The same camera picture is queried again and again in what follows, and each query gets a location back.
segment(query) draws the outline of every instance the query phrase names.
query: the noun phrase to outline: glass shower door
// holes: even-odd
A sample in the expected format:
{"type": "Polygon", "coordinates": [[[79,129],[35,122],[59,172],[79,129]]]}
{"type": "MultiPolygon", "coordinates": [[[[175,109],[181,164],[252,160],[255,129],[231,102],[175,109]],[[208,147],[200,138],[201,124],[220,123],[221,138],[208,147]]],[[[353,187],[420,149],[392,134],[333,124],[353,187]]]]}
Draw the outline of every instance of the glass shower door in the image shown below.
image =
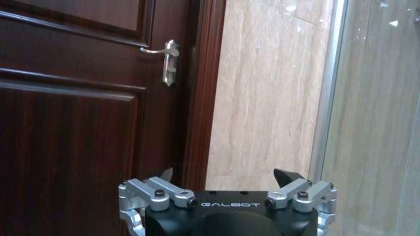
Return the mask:
{"type": "Polygon", "coordinates": [[[323,166],[333,236],[420,236],[419,7],[348,0],[323,166]]]}

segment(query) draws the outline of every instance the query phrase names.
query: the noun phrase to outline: marble wall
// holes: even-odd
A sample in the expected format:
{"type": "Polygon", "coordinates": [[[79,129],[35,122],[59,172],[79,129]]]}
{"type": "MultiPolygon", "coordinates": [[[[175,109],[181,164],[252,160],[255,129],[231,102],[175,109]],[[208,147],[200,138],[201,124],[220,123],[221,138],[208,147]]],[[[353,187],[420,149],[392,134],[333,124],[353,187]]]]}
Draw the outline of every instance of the marble wall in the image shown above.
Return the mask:
{"type": "Polygon", "coordinates": [[[228,0],[207,189],[307,175],[333,0],[228,0]]]}
{"type": "Polygon", "coordinates": [[[420,235],[419,6],[349,1],[323,172],[332,235],[420,235]]]}

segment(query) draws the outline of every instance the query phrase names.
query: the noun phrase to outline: dark wooden door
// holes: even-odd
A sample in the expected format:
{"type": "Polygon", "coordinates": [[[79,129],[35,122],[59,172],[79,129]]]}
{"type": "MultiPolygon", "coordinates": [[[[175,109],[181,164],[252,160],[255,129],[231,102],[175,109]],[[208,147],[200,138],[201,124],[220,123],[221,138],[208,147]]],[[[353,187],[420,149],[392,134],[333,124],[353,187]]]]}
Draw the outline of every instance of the dark wooden door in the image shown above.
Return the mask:
{"type": "Polygon", "coordinates": [[[119,183],[177,167],[188,2],[0,0],[0,235],[120,235],[119,183]]]}

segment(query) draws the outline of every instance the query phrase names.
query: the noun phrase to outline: silver door handle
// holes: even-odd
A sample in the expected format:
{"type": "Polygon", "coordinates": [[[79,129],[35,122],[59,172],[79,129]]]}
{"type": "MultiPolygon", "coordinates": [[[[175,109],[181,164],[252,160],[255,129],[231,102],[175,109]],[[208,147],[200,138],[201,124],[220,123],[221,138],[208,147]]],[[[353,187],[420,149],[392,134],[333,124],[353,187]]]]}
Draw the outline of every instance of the silver door handle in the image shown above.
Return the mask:
{"type": "Polygon", "coordinates": [[[163,75],[163,82],[169,87],[175,83],[175,76],[176,76],[176,62],[179,56],[177,44],[173,40],[169,40],[165,43],[165,49],[153,51],[145,48],[140,48],[140,51],[144,53],[151,54],[164,54],[164,75],[163,75]]]}

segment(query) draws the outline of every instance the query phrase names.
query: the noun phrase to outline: screw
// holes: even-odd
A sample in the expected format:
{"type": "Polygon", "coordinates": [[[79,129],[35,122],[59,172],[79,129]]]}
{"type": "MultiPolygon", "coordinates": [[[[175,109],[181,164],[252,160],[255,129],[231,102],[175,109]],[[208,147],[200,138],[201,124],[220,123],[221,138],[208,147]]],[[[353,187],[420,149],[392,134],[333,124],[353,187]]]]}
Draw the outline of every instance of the screw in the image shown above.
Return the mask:
{"type": "Polygon", "coordinates": [[[165,195],[165,191],[163,189],[156,189],[155,197],[163,197],[165,195]]]}
{"type": "Polygon", "coordinates": [[[189,199],[189,201],[187,202],[187,207],[189,209],[195,208],[197,206],[197,199],[189,199]]]}
{"type": "Polygon", "coordinates": [[[264,204],[268,209],[273,209],[276,205],[276,203],[271,199],[265,199],[264,204]]]}
{"type": "Polygon", "coordinates": [[[299,199],[308,199],[308,193],[305,191],[300,191],[297,193],[297,198],[299,199]]]}

